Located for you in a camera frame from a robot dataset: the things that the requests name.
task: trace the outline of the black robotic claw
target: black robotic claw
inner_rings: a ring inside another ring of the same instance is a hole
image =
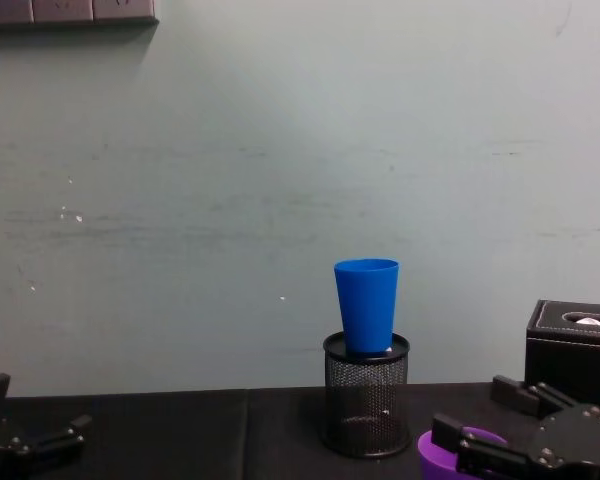
[[[10,377],[0,374],[0,407],[7,396]],[[82,416],[61,431],[29,437],[0,415],[0,479],[27,478],[30,474],[71,461],[82,451],[91,418]]]
[[[456,470],[480,478],[600,480],[600,407],[577,403],[548,385],[529,387],[495,377],[491,398],[542,418],[533,439],[517,450],[467,432],[436,415],[434,444],[458,453]]]

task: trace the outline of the black tablecloth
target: black tablecloth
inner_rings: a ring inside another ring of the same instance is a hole
[[[322,388],[15,399],[14,420],[34,433],[93,416],[81,461],[45,479],[418,479],[415,443],[444,412],[526,442],[536,420],[489,400],[487,384],[411,385],[401,391],[414,443],[385,460],[354,460],[318,435]]]

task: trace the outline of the cup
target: cup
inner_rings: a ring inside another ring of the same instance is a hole
[[[496,435],[479,428],[465,427],[465,432],[473,433],[476,437],[499,442],[506,445],[507,441]],[[440,448],[431,442],[431,430],[422,434],[418,439],[418,453],[420,454],[420,467],[424,480],[474,480],[477,477],[456,472],[458,455]]]
[[[345,260],[334,267],[347,351],[372,354],[391,346],[398,262]]]

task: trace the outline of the tissue box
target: tissue box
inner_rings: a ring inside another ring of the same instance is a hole
[[[600,305],[540,300],[527,327],[525,382],[545,382],[580,402],[600,405]]]

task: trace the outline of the wall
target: wall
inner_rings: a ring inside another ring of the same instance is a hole
[[[162,0],[0,35],[14,394],[322,383],[332,264],[402,263],[410,380],[600,302],[600,0]]]

